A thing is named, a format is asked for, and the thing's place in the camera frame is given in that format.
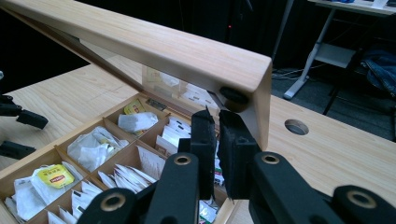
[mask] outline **black clamp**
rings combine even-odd
[[[46,118],[29,110],[22,109],[20,105],[15,105],[12,100],[12,96],[0,95],[0,116],[18,116],[17,122],[44,129],[49,122]]]
[[[0,156],[10,157],[15,160],[20,160],[33,152],[35,152],[35,148],[13,142],[4,141],[0,145]]]

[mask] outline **gray carpet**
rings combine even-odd
[[[273,73],[272,94],[279,98],[283,98],[283,93],[295,82],[295,79],[284,78],[300,75],[277,76],[285,72],[289,70],[275,70]],[[339,70],[327,66],[320,70],[313,69],[308,81],[290,101],[321,114],[330,100],[333,83],[341,74]],[[370,92],[347,88],[340,91],[327,116],[392,141],[394,124],[391,109],[395,105],[396,101],[389,98],[378,98]]]

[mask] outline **clamp jaw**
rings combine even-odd
[[[166,160],[158,182],[137,194],[118,188],[104,191],[78,223],[197,223],[198,200],[213,192],[212,146],[216,143],[211,118],[205,121],[208,113],[198,113],[191,118],[191,139],[179,143],[178,153]],[[281,155],[261,151],[241,117],[225,110],[219,115],[218,156],[225,188],[230,199],[249,200],[254,223],[396,220],[396,209],[370,190],[342,186],[330,197],[312,189]]]
[[[0,116],[18,117],[17,122],[44,129],[49,122],[46,118],[22,109],[20,105],[15,105],[12,100],[12,96],[0,95]]]
[[[0,80],[4,77],[0,71]],[[15,105],[12,101],[12,96],[0,94],[0,116],[4,117],[18,117],[17,122],[28,124],[39,129],[44,127],[49,122],[45,117],[37,115],[29,110],[24,110],[20,105]],[[0,155],[20,160],[23,157],[33,153],[33,147],[23,146],[17,143],[5,141],[0,145]]]

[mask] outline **wooden table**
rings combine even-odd
[[[120,56],[110,60],[122,63]],[[141,64],[129,64],[139,76]],[[0,118],[0,140],[41,148],[70,133],[84,122],[100,116],[127,100],[137,91],[95,65],[51,78],[10,92],[15,103],[49,119],[44,130],[20,124],[14,118]],[[315,189],[332,195],[340,185],[357,185],[372,190],[396,205],[396,144],[358,130],[337,120],[294,105],[271,99],[268,150],[286,157]],[[297,119],[309,129],[297,135],[285,128],[285,121]],[[23,161],[0,158],[2,169]],[[0,176],[7,173],[6,168]],[[248,202],[235,202],[230,223],[248,223]]]

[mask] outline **table hole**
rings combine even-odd
[[[291,132],[299,135],[309,133],[308,126],[297,119],[288,119],[285,121],[285,127]]]

